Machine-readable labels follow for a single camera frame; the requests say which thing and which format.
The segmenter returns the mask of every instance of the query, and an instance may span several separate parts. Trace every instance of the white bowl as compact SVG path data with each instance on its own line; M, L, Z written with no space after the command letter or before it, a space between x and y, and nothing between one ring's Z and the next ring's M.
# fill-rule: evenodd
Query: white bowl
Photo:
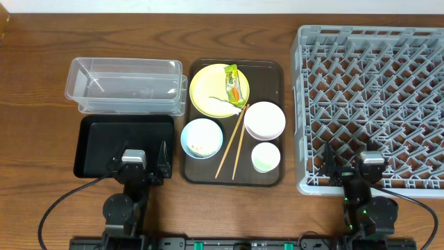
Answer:
M222 147L222 130L210 119L195 119L189 122L180 135L183 151L195 159L207 159Z
M279 149L270 142L259 143L251 152L251 161L256 171L267 173L279 165Z
M256 140L277 138L285 129L285 115L274 103L261 101L253 104L245 113L245 129Z

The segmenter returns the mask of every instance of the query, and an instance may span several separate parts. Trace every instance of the light blue bowl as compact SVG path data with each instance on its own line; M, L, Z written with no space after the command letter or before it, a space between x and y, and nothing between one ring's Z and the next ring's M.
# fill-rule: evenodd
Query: light blue bowl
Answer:
M219 146L217 147L217 150L215 152L212 152L211 154L204 156L204 157L199 157L196 154L194 154L189 148L188 148L188 138L190 136L189 131L190 128L192 128L192 131L206 131L206 133L209 133L207 136L205 136L205 138L207 138L208 140L211 140L213 142L217 142L219 141ZM222 130L219 127L219 125L217 125L216 122L213 122L210 119L195 119L191 122L189 122L182 131L182 135L180 135L180 144L182 145L182 149L183 151L185 151L185 153L187 153L187 155L191 156L192 158L195 159L208 159L210 157L212 157L213 155L215 155L222 147L222 142L223 142L223 134L222 134Z

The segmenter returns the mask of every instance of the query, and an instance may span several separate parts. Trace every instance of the clear plastic container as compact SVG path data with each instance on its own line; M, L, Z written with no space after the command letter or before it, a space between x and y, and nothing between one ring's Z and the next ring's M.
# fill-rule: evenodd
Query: clear plastic container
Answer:
M65 96L87 114L183 115L187 84L177 60L76 58Z

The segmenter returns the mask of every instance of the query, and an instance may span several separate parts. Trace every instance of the snack packet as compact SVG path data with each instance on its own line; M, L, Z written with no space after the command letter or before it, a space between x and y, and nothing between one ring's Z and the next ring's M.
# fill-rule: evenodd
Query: snack packet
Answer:
M228 94L228 102L230 102L236 107L242 107L245 104L245 100L244 98L242 98L237 65L230 65L224 67L224 69L225 69L225 87Z

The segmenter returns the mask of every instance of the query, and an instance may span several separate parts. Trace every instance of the wooden table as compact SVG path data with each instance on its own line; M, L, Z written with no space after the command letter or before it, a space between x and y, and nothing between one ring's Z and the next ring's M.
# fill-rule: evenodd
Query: wooden table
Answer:
M173 178L151 190L146 228L189 237L297 238L312 230L346 231L343 198L308 197L296 189L290 46L303 24L444 26L443 16L413 15L12 15L0 46L0 249L37 249L37 225L62 194L90 181L73 175L83 115L65 99L71 61L79 56L180 60L185 74L198 58L274 60L285 78L285 177L275 188L191 185L179 175L176 120ZM103 202L122 191L105 180L64 200L44 225L49 249L104 230ZM444 217L444 200L423 200ZM400 205L396 237L421 247L432 216ZM441 226L430 249L444 249Z

